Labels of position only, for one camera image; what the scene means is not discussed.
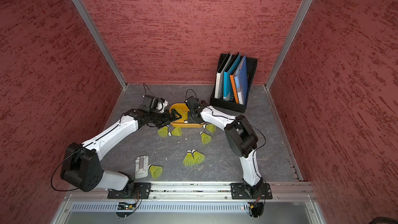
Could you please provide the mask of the yellow plastic storage box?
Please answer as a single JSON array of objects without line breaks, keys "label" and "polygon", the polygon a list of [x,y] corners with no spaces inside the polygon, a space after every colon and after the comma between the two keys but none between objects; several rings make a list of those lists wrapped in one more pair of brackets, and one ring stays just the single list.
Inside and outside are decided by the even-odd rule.
[{"label": "yellow plastic storage box", "polygon": [[200,123],[188,123],[188,112],[189,109],[186,106],[185,103],[175,103],[170,107],[169,112],[171,113],[172,110],[175,109],[177,113],[181,115],[181,118],[172,122],[171,125],[176,128],[176,127],[181,127],[181,128],[202,128],[203,125],[205,124]]}]

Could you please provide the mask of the yellow shuttlecock four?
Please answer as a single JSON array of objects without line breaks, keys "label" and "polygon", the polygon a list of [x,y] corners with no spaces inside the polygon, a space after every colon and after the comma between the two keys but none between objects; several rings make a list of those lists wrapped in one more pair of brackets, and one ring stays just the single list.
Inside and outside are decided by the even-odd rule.
[{"label": "yellow shuttlecock four", "polygon": [[172,131],[168,133],[169,136],[182,136],[182,129],[181,127],[176,127]]}]

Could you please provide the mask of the yellow shuttlecock nine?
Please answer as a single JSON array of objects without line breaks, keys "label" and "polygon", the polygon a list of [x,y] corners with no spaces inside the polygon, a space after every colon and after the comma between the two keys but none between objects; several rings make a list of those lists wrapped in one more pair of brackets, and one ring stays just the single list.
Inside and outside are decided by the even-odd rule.
[{"label": "yellow shuttlecock nine", "polygon": [[187,166],[187,167],[195,165],[195,160],[194,160],[193,153],[191,150],[187,151],[186,156],[183,160],[183,164],[184,164],[184,166]]}]

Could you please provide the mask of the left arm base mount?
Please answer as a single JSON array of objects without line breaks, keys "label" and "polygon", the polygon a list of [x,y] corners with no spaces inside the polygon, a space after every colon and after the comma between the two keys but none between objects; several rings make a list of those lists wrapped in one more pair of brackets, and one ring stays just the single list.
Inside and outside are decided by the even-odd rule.
[{"label": "left arm base mount", "polygon": [[129,200],[149,198],[152,183],[129,183],[123,190],[108,190],[108,199]]}]

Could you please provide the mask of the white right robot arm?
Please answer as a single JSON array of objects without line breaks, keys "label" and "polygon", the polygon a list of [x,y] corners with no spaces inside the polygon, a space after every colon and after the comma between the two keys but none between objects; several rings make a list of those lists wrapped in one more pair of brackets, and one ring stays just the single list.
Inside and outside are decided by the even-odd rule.
[{"label": "white right robot arm", "polygon": [[212,106],[202,106],[188,112],[188,122],[210,123],[224,131],[231,150],[240,159],[245,193],[249,198],[257,197],[264,180],[257,163],[258,137],[247,118],[228,115]]}]

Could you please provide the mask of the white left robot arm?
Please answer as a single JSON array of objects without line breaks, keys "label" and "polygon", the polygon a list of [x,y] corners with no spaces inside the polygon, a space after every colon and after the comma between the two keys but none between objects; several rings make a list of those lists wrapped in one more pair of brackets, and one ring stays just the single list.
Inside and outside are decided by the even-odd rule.
[{"label": "white left robot arm", "polygon": [[81,144],[70,144],[65,150],[64,160],[59,165],[60,178],[83,192],[108,189],[132,195],[134,179],[125,173],[103,170],[101,160],[124,138],[141,127],[149,125],[162,128],[181,118],[182,115],[176,110],[156,113],[131,109],[97,136]]}]

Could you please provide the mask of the yellow shuttlecock six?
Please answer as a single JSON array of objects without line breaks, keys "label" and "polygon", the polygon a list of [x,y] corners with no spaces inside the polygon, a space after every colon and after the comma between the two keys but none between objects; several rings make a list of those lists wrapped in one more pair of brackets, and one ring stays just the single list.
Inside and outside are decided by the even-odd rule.
[{"label": "yellow shuttlecock six", "polygon": [[158,135],[162,138],[167,137],[168,133],[169,133],[169,127],[167,125],[158,130]]}]

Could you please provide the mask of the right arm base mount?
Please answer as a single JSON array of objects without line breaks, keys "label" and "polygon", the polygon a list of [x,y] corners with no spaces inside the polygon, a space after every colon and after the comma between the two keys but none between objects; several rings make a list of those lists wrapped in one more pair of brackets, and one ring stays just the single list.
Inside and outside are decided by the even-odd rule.
[{"label": "right arm base mount", "polygon": [[259,182],[255,186],[246,183],[232,183],[231,195],[234,200],[271,200],[273,198],[271,187],[268,183]]}]

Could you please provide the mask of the yellow shuttlecock five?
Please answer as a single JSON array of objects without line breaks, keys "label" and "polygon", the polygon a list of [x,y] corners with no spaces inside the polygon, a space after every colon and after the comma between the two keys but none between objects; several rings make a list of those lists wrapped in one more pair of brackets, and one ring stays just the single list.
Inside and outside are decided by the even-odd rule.
[{"label": "yellow shuttlecock five", "polygon": [[211,132],[211,133],[215,133],[215,131],[216,131],[216,129],[217,129],[217,127],[214,125],[214,124],[204,124],[203,125],[203,128],[204,129],[206,129],[206,130],[208,130],[209,132]]}]

